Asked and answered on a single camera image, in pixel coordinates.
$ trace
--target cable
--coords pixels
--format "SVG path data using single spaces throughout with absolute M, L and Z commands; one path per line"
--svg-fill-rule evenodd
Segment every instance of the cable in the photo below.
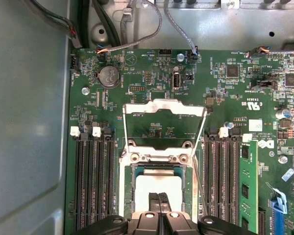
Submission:
M 80 43 L 79 36 L 74 29 L 74 24 L 69 19 L 62 16 L 58 16 L 55 13 L 45 9 L 42 5 L 36 2 L 36 0 L 22 0 L 29 10 L 40 17 L 45 23 L 50 25 L 53 28 L 56 28 L 66 34 L 72 41 L 72 44 L 75 48 L 81 48 L 82 44 Z M 59 19 L 65 22 L 65 24 L 55 20 Z
M 168 8 L 169 1 L 170 0 L 165 0 L 165 2 L 164 2 L 165 15 L 167 16 L 167 18 L 170 21 L 171 25 L 176 29 L 176 31 L 178 31 L 179 34 L 181 34 L 183 36 L 183 38 L 185 38 L 187 40 L 188 44 L 190 45 L 190 48 L 192 49 L 193 54 L 196 54 L 195 44 L 193 43 L 192 39 L 184 32 L 183 29 L 181 29 L 180 26 L 178 26 L 176 24 L 176 22 L 174 21 L 174 19 L 170 15 L 169 8 Z
M 90 0 L 80 0 L 78 4 L 78 32 L 84 48 L 89 48 L 88 16 Z
M 124 48 L 128 48 L 128 47 L 132 47 L 132 46 L 138 45 L 139 43 L 142 43 L 145 40 L 148 40 L 150 38 L 153 38 L 154 36 L 156 36 L 159 33 L 160 28 L 161 28 L 161 25 L 162 25 L 162 17 L 161 17 L 160 11 L 150 1 L 148 1 L 148 0 L 142 0 L 142 2 L 144 4 L 148 4 L 149 6 L 151 6 L 156 11 L 156 13 L 157 13 L 157 15 L 159 17 L 159 24 L 158 24 L 158 27 L 157 27 L 156 31 L 154 31 L 152 34 L 149 34 L 149 35 L 147 35 L 145 37 L 142 37 L 141 39 L 139 39 L 139 40 L 137 40 L 135 42 L 128 43 L 128 44 L 125 44 L 125 45 L 122 45 L 122 46 L 119 46 L 119 47 L 112 47 L 112 48 L 102 49 L 102 50 L 98 51 L 97 54 L 100 54 L 100 53 L 103 53 L 103 52 L 111 52 L 111 51 L 121 50 L 121 49 L 124 49 Z
M 131 0 L 127 8 L 133 8 L 136 0 Z M 126 23 L 131 19 L 129 15 L 123 14 L 121 21 L 120 21 L 120 35 L 121 35 L 121 44 L 127 44 L 127 33 L 126 33 Z
M 121 45 L 117 31 L 107 13 L 103 10 L 98 0 L 92 0 L 92 3 L 104 29 L 106 30 L 111 46 L 117 47 Z

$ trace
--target black memory slot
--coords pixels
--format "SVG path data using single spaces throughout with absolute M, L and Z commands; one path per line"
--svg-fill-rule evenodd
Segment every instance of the black memory slot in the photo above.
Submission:
M 208 153 L 209 153 L 209 142 L 205 141 L 203 146 L 203 158 L 202 158 L 202 192 L 204 195 L 204 200 L 206 205 L 208 205 L 208 175 L 209 175 L 209 165 L 208 165 Z
M 80 230 L 86 227 L 86 205 L 87 205 L 87 161 L 89 154 L 89 141 L 79 141 L 76 151 L 76 189 L 75 190 L 75 228 Z
M 229 141 L 222 141 L 220 143 L 220 193 L 219 193 L 219 218 L 229 221 L 229 178 L 230 178 L 230 169 L 229 169 L 229 153 L 230 143 Z
M 97 174 L 97 220 L 101 220 L 104 218 L 102 216 L 102 203 L 104 197 L 104 144 L 97 145 L 97 152 L 96 152 L 96 174 Z
M 230 223 L 239 224 L 239 143 L 232 141 L 230 145 Z
M 108 164 L 109 164 L 109 171 L 108 171 L 108 193 L 107 193 L 107 214 L 113 215 L 114 214 L 114 167 L 115 167 L 115 158 L 114 158 L 114 141 L 109 141 L 108 143 Z
M 91 225 L 96 219 L 96 147 L 97 141 L 91 141 L 89 146 L 88 164 L 88 205 L 87 205 L 87 225 Z

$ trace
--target screw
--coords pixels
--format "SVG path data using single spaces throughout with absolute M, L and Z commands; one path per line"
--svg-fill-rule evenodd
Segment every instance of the screw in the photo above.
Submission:
M 88 87 L 83 87 L 83 88 L 82 88 L 82 94 L 83 94 L 83 95 L 88 95 L 89 93 L 90 93 L 90 90 L 89 90 Z
M 188 156 L 186 154 L 181 154 L 179 158 L 182 163 L 186 163 L 188 161 Z
M 137 153 L 133 153 L 132 155 L 131 155 L 131 160 L 132 160 L 132 162 L 135 162 L 135 161 L 137 161 L 139 159 L 139 155 L 137 154 Z

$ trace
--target small component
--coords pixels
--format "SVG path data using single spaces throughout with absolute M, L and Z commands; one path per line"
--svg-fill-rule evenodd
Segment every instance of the small component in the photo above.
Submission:
M 292 168 L 290 168 L 290 169 L 288 169 L 287 172 L 285 172 L 285 174 L 281 178 L 282 178 L 282 180 L 287 182 L 292 175 L 294 175 L 294 170 Z
M 171 49 L 159 49 L 159 57 L 171 57 L 172 50 Z
M 245 218 L 242 218 L 242 228 L 248 230 L 248 224 L 249 222 Z
M 214 105 L 215 100 L 213 99 L 213 97 L 207 97 L 206 98 L 206 105 L 207 106 L 212 106 Z
M 79 73 L 79 62 L 78 58 L 76 57 L 75 54 L 71 54 L 71 66 L 70 69 L 72 70 L 73 73 Z
M 173 68 L 172 79 L 171 79 L 172 91 L 178 91 L 181 87 L 181 75 L 179 73 L 179 67 Z
M 287 162 L 288 162 L 288 158 L 287 158 L 287 156 L 285 156 L 285 155 L 281 155 L 281 156 L 279 157 L 279 159 L 278 159 L 278 162 L 281 163 L 281 164 L 285 164 L 285 163 L 287 163 Z
M 196 52 L 195 54 L 190 51 L 190 62 L 195 63 L 198 59 L 198 47 L 195 46 Z
M 276 111 L 275 116 L 277 119 L 289 118 L 290 111 L 288 109 L 280 109 L 280 110 Z
M 291 124 L 292 124 L 292 121 L 291 120 L 289 120 L 289 119 L 282 119 L 280 121 L 279 127 L 281 129 L 289 129 L 291 127 Z
M 220 138 L 226 138 L 229 136 L 229 129 L 227 127 L 220 127 L 219 133 Z
M 83 87 L 82 88 L 82 94 L 83 95 L 88 95 L 90 93 L 90 89 L 88 87 Z
M 239 67 L 237 65 L 228 65 L 226 67 L 227 77 L 239 77 Z
M 113 66 L 103 67 L 98 75 L 98 80 L 106 89 L 116 88 L 121 82 L 119 71 Z
M 70 135 L 75 136 L 75 137 L 79 137 L 80 136 L 79 127 L 78 126 L 71 126 Z
M 271 89 L 278 90 L 278 81 L 276 80 L 262 80 L 257 83 L 256 86 L 251 88 L 252 90 Z
M 249 187 L 246 185 L 242 185 L 242 196 L 248 199 L 248 195 L 249 195 Z
M 227 129 L 233 129 L 233 127 L 234 127 L 234 123 L 229 122 L 229 121 L 226 121 L 226 122 L 223 124 L 223 126 L 226 127 Z
M 129 92 L 145 92 L 146 87 L 145 86 L 130 86 Z
M 176 56 L 176 59 L 178 60 L 178 62 L 183 62 L 184 59 L 185 59 L 185 56 L 184 56 L 182 53 L 179 53 L 179 54 Z
M 193 81 L 194 80 L 194 75 L 187 74 L 186 77 L 185 77 L 185 80 Z
M 248 146 L 243 145 L 242 146 L 242 158 L 248 159 Z
M 88 141 L 89 140 L 89 134 L 88 133 L 81 133 L 80 134 L 80 140 L 81 141 Z
M 101 136 L 101 128 L 99 126 L 93 126 L 93 136 L 100 138 Z
M 294 87 L 294 73 L 285 74 L 285 86 Z

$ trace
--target integrated circuit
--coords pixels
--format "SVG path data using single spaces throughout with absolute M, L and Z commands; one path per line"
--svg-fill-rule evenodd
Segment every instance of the integrated circuit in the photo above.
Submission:
M 228 65 L 226 67 L 227 77 L 239 77 L 239 67 L 237 65 Z
M 285 86 L 294 87 L 294 73 L 285 74 Z
M 242 146 L 242 158 L 248 159 L 248 146 Z
M 246 199 L 248 199 L 248 195 L 249 195 L 249 187 L 246 185 L 242 185 L 242 196 Z
M 248 230 L 248 224 L 249 222 L 245 218 L 242 218 L 242 228 Z

